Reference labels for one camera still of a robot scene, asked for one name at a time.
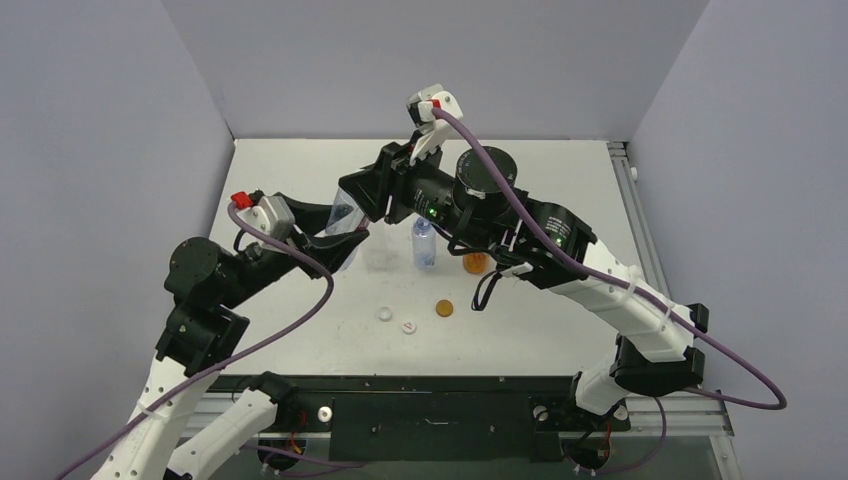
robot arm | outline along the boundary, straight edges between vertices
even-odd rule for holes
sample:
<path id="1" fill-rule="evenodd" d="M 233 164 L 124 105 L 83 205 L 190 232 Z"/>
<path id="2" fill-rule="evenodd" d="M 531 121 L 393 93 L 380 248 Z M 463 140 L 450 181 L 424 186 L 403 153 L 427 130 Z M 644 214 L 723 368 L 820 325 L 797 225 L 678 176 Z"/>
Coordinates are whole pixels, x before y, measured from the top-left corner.
<path id="1" fill-rule="evenodd" d="M 247 218 L 261 222 L 257 228 L 267 229 L 271 236 L 290 243 L 330 272 L 336 272 L 368 236 L 367 231 L 355 231 L 316 237 L 327 223 L 329 205 L 302 203 L 281 194 L 265 196 L 262 192 L 234 197 L 243 208 L 250 208 Z M 93 478 L 160 480 L 169 459 L 175 469 L 172 473 L 190 472 L 193 478 L 205 478 L 203 475 L 211 474 L 244 440 L 270 425 L 291 389 L 275 385 L 279 380 L 266 378 L 267 375 L 260 378 L 260 384 L 253 385 L 255 391 L 207 427 L 189 447 L 177 452 L 174 447 L 189 416 L 218 372 L 202 378 L 159 408 L 152 405 L 164 392 L 229 358 L 249 324 L 248 319 L 231 309 L 296 267 L 312 278 L 320 276 L 290 256 L 258 243 L 231 254 L 211 240 L 197 237 L 176 248 L 165 280 L 165 289 L 174 295 L 175 306 L 156 344 L 147 382 L 130 417 L 133 421 L 139 413 L 146 413 L 147 418 L 115 444 Z"/>
<path id="2" fill-rule="evenodd" d="M 297 387 L 265 372 L 238 401 L 171 455 L 165 480 L 206 480 L 251 437 L 292 418 Z"/>
<path id="3" fill-rule="evenodd" d="M 492 282 L 504 276 L 530 282 L 571 298 L 615 328 L 621 334 L 615 349 L 580 372 L 571 386 L 572 403 L 580 411 L 606 415 L 630 392 L 662 396 L 700 383 L 704 355 L 693 348 L 692 334 L 633 295 L 634 289 L 641 287 L 663 298 L 645 283 L 638 268 L 621 264 L 589 225 L 565 207 L 535 200 L 513 187 L 534 220 L 566 255 L 627 281 L 630 289 L 610 287 L 554 258 L 522 225 L 472 151 L 460 157 L 455 177 L 439 169 L 440 146 L 449 126 L 435 119 L 434 106 L 457 118 L 462 116 L 455 98 L 440 85 L 422 90 L 407 102 L 417 127 L 410 141 L 385 145 L 374 164 L 339 179 L 339 186 L 368 218 L 394 224 L 417 213 L 431 220 L 448 239 L 450 254 L 491 255 L 497 262 Z M 513 159 L 499 149 L 485 148 L 510 186 L 514 185 L 518 169 Z M 233 201 L 239 209 L 250 209 L 245 215 L 249 224 L 286 241 L 330 272 L 336 272 L 368 236 L 361 230 L 316 237 L 327 223 L 330 206 L 259 191 L 234 195 Z M 236 405 L 176 451 L 188 416 L 218 373 L 161 408 L 147 411 L 162 392 L 232 355 L 249 322 L 231 309 L 296 267 L 312 278 L 320 276 L 266 247 L 254 243 L 230 254 L 205 238 L 192 238 L 177 247 L 165 281 L 165 288 L 174 294 L 175 307 L 156 345 L 156 358 L 131 417 L 145 412 L 148 418 L 115 445 L 93 478 L 158 480 L 163 474 L 171 479 L 208 478 L 247 439 L 287 414 L 295 389 L 270 373 L 263 374 Z M 667 304 L 706 331 L 703 306 Z"/>
<path id="4" fill-rule="evenodd" d="M 484 147 L 545 234 L 572 259 L 625 280 L 629 289 L 590 278 L 554 258 L 522 224 L 473 150 L 460 156 L 455 176 L 440 170 L 440 145 L 447 136 L 439 132 L 446 125 L 432 116 L 432 108 L 446 109 L 447 99 L 451 99 L 449 113 L 461 115 L 456 99 L 441 85 L 412 96 L 407 107 L 418 131 L 410 142 L 384 146 L 374 164 L 342 177 L 339 186 L 371 221 L 394 224 L 416 213 L 437 226 L 448 240 L 450 254 L 485 252 L 492 256 L 498 270 L 492 282 L 503 276 L 530 282 L 571 298 L 615 328 L 620 333 L 615 349 L 578 374 L 572 385 L 573 401 L 580 409 L 604 415 L 631 392 L 662 396 L 701 383 L 704 355 L 693 347 L 693 335 L 634 295 L 634 290 L 641 287 L 663 299 L 671 310 L 704 332 L 706 308 L 673 304 L 647 285 L 638 267 L 617 260 L 574 213 L 515 188 L 518 168 L 508 153 Z M 421 136 L 421 132 L 436 133 Z"/>

white backdrop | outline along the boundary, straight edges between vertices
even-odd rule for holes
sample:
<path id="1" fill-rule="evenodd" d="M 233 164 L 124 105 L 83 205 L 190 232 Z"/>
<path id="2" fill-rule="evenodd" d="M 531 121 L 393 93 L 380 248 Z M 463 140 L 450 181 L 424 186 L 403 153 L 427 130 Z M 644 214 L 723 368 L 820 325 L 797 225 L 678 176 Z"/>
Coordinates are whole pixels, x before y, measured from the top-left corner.
<path id="1" fill-rule="evenodd" d="M 630 145 L 672 294 L 789 398 L 731 407 L 747 480 L 845 477 L 846 22 L 841 0 L 712 0 Z M 708 386 L 769 397 L 708 355 Z"/>
<path id="2" fill-rule="evenodd" d="M 156 0 L 3 2 L 0 46 L 0 476 L 44 480 L 129 416 L 232 140 Z"/>
<path id="3" fill-rule="evenodd" d="M 163 0 L 239 137 L 407 136 L 440 82 L 486 138 L 629 139 L 707 0 Z"/>

purple cable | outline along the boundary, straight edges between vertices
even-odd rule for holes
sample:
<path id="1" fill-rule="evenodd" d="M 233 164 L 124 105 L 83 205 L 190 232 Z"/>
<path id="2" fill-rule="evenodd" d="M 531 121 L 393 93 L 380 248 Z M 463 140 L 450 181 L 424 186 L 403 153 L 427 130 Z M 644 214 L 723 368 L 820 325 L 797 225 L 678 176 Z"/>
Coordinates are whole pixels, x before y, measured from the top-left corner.
<path id="1" fill-rule="evenodd" d="M 280 475 L 283 477 L 296 477 L 296 478 L 304 478 L 304 477 L 319 477 L 321 475 L 327 475 L 330 473 L 341 472 L 342 470 L 347 470 L 345 467 L 336 467 L 331 468 L 329 470 L 323 470 L 320 472 L 280 472 Z"/>
<path id="2" fill-rule="evenodd" d="M 654 401 L 657 402 L 657 408 L 660 409 L 660 419 L 662 419 L 662 424 L 663 424 L 662 433 L 660 433 L 660 439 L 659 439 L 659 441 L 657 441 L 657 444 L 654 446 L 654 448 L 650 452 L 648 452 L 647 455 L 642 457 L 641 460 L 637 460 L 637 461 L 635 461 L 635 462 L 633 462 L 629 465 L 622 465 L 620 467 L 604 468 L 603 470 L 594 470 L 595 475 L 610 475 L 610 474 L 613 474 L 613 473 L 624 473 L 624 472 L 629 472 L 630 470 L 636 470 L 637 468 L 641 468 L 642 466 L 644 466 L 646 463 L 650 462 L 651 460 L 654 459 L 654 457 L 657 456 L 657 453 L 659 453 L 659 451 L 662 449 L 663 445 L 665 445 L 665 439 L 666 439 L 667 434 L 668 434 L 668 418 L 666 418 L 665 409 L 663 408 L 662 402 L 660 402 L 660 399 L 654 397 Z M 571 462 L 574 463 L 575 465 L 577 464 L 577 462 L 575 462 L 574 459 L 572 459 L 571 457 L 568 457 L 568 459 L 571 460 Z M 587 473 L 592 473 L 592 471 L 593 471 L 593 470 L 588 469 L 588 468 L 583 467 L 583 466 L 580 466 L 580 470 L 587 472 Z"/>
<path id="3" fill-rule="evenodd" d="M 304 455 L 300 455 L 294 452 L 289 452 L 288 450 L 283 450 L 282 448 L 274 448 L 274 447 L 266 447 L 264 445 L 242 445 L 243 450 L 257 450 L 260 452 L 270 452 L 276 453 L 277 455 L 283 455 L 289 458 L 294 458 L 295 460 L 299 460 L 302 462 L 314 463 L 315 465 L 323 465 L 325 467 L 332 467 L 335 469 L 347 469 L 347 468 L 362 468 L 365 466 L 364 463 L 344 463 L 344 462 L 331 462 L 329 460 L 321 460 L 320 458 L 307 457 Z M 330 473 L 327 472 L 313 472 L 317 474 L 322 473 Z"/>
<path id="4" fill-rule="evenodd" d="M 557 259 L 559 259 L 565 265 L 570 267 L 572 270 L 583 275 L 588 275 L 590 277 L 597 278 L 598 280 L 622 288 L 624 290 L 627 290 L 628 287 L 630 287 L 630 284 L 628 282 L 621 280 L 620 278 L 613 277 L 612 275 L 607 275 L 606 273 L 589 268 L 583 265 L 582 263 L 578 262 L 577 260 L 574 260 L 573 258 L 569 257 L 565 254 L 565 252 L 560 250 L 560 248 L 553 242 L 553 240 L 551 240 L 545 234 L 545 232 L 542 230 L 542 227 L 540 227 L 539 224 L 536 223 L 536 221 L 530 215 L 530 212 L 528 212 L 527 209 L 524 208 L 524 205 L 522 205 L 521 201 L 515 195 L 515 192 L 512 191 L 512 188 L 509 186 L 509 183 L 507 183 L 506 179 L 498 170 L 498 167 L 495 165 L 495 162 L 492 161 L 492 158 L 489 156 L 489 153 L 486 152 L 482 145 L 480 145 L 480 142 L 477 141 L 477 138 L 474 137 L 474 134 L 471 133 L 471 131 L 468 130 L 468 128 L 463 125 L 462 122 L 460 122 L 453 115 L 442 110 L 441 108 L 433 107 L 433 115 L 438 119 L 448 122 L 448 124 L 450 124 L 450 126 L 453 127 L 453 129 L 456 130 L 460 135 L 462 135 L 462 137 L 468 142 L 468 144 L 471 145 L 471 149 L 474 150 L 474 153 L 477 154 L 477 157 L 480 158 L 480 160 L 483 162 L 483 165 L 486 166 L 486 170 L 489 171 L 489 174 L 495 180 L 495 183 L 498 184 L 498 187 L 501 189 L 501 192 L 503 192 L 507 200 L 509 200 L 509 203 L 510 205 L 512 205 L 512 208 L 514 208 L 515 211 L 518 213 L 518 216 L 521 217 L 521 220 L 523 221 L 524 225 L 526 225 L 527 228 L 529 228 L 530 231 L 533 232 L 533 235 L 535 235 L 536 238 L 538 238 L 539 241 L 542 242 L 542 244 L 544 244 L 545 247 L 551 253 L 553 253 Z M 662 300 L 655 297 L 647 290 L 641 287 L 636 287 L 635 293 L 647 300 L 648 303 L 659 309 L 659 311 L 663 313 L 668 313 L 668 306 Z M 671 312 L 670 318 L 672 321 L 674 321 L 674 323 L 680 325 L 681 327 L 689 331 L 689 333 L 694 335 L 696 338 L 703 340 L 704 343 L 718 350 L 720 353 L 730 358 L 731 360 L 739 364 L 742 368 L 754 375 L 757 380 L 762 382 L 766 387 L 768 387 L 769 390 L 771 390 L 771 392 L 777 398 L 777 403 L 754 402 L 751 400 L 745 400 L 742 398 L 731 397 L 728 395 L 722 395 L 720 393 L 702 390 L 699 388 L 685 388 L 684 391 L 689 393 L 696 393 L 698 395 L 703 395 L 705 397 L 710 397 L 717 400 L 723 400 L 729 403 L 735 403 L 737 405 L 742 405 L 745 407 L 759 408 L 762 410 L 782 410 L 786 408 L 786 396 L 783 394 L 782 391 L 780 391 L 780 388 L 778 388 L 778 386 L 763 372 L 761 372 L 755 366 L 751 365 L 747 360 L 739 356 L 736 352 L 724 346 L 717 340 L 714 340 L 709 335 L 702 333 L 693 325 L 690 325 L 689 322 L 683 320 L 677 313 Z"/>
<path id="5" fill-rule="evenodd" d="M 289 333 L 294 331 L 297 327 L 306 323 L 306 321 L 309 320 L 310 318 L 312 318 L 316 313 L 318 313 L 318 310 L 321 310 L 321 308 L 324 306 L 324 304 L 327 303 L 327 300 L 330 299 L 330 295 L 333 293 L 333 288 L 335 286 L 335 284 L 333 282 L 333 277 L 330 274 L 330 272 L 326 268 L 324 268 L 324 266 L 321 265 L 318 261 L 312 259 L 311 257 L 309 257 L 308 255 L 306 255 L 302 252 L 297 251 L 295 248 L 290 247 L 289 245 L 286 245 L 284 242 L 281 242 L 281 241 L 277 240 L 276 238 L 270 237 L 270 236 L 262 233 L 261 231 L 253 228 L 252 226 L 248 225 L 244 220 L 242 220 L 238 216 L 238 214 L 236 212 L 235 203 L 230 203 L 229 206 L 227 206 L 227 213 L 230 215 L 230 219 L 236 225 L 238 225 L 239 228 L 241 228 L 245 232 L 249 233 L 250 235 L 253 235 L 257 239 L 262 240 L 263 242 L 267 243 L 268 245 L 271 245 L 272 247 L 280 250 L 281 252 L 283 252 L 287 255 L 291 255 L 297 261 L 312 267 L 315 271 L 320 273 L 321 276 L 323 276 L 327 280 L 327 289 L 324 290 L 324 295 L 321 297 L 320 300 L 318 300 L 318 303 L 316 303 L 314 307 L 309 309 L 308 312 L 303 314 L 302 317 L 300 317 L 299 319 L 294 321 L 288 327 L 286 327 L 286 328 L 280 330 L 279 332 L 271 335 L 270 337 L 266 338 L 265 340 L 262 340 L 261 342 L 240 351 L 239 353 L 231 356 L 230 358 L 228 358 L 226 360 L 222 360 L 221 362 L 218 362 L 215 365 L 212 365 L 211 367 L 196 373 L 191 378 L 187 378 L 185 381 L 183 381 L 182 383 L 180 383 L 179 385 L 177 385 L 176 387 L 172 388 L 170 391 L 168 391 L 167 393 L 165 393 L 164 395 L 159 397 L 158 400 L 151 403 L 150 406 L 147 407 L 147 411 L 149 411 L 149 412 L 153 412 L 153 411 L 157 410 L 159 407 L 164 405 L 165 402 L 174 398 L 174 396 L 178 395 L 180 392 L 187 389 L 188 387 L 194 385 L 200 379 L 202 379 L 202 378 L 204 378 L 208 375 L 211 375 L 212 373 L 217 372 L 218 370 L 223 370 L 228 365 L 231 365 L 232 363 L 237 362 L 237 361 L 241 360 L 242 358 L 244 358 L 248 355 L 251 355 L 251 354 L 255 353 L 256 351 L 261 350 L 262 348 L 265 348 L 268 345 L 276 342 L 277 340 L 285 337 L 286 335 L 288 335 Z M 100 452 L 109 448 L 115 442 L 120 440 L 124 435 L 131 432 L 135 427 L 138 426 L 138 424 L 140 424 L 142 421 L 144 421 L 145 418 L 147 418 L 147 415 L 145 415 L 144 413 L 138 414 L 135 418 L 130 420 L 126 425 L 124 425 L 120 430 L 115 432 L 114 435 L 107 438 L 103 443 L 94 447 L 90 452 L 88 452 L 85 455 L 83 455 L 82 457 L 80 457 L 79 460 L 72 463 L 71 465 L 69 465 L 64 470 L 62 470 L 62 473 L 57 475 L 55 477 L 55 480 L 62 480 L 63 478 L 68 476 L 71 472 L 73 472 L 74 470 L 76 470 L 77 468 L 79 468 L 80 466 L 84 465 L 86 462 L 88 462 L 89 460 L 91 460 L 92 458 L 97 456 Z"/>

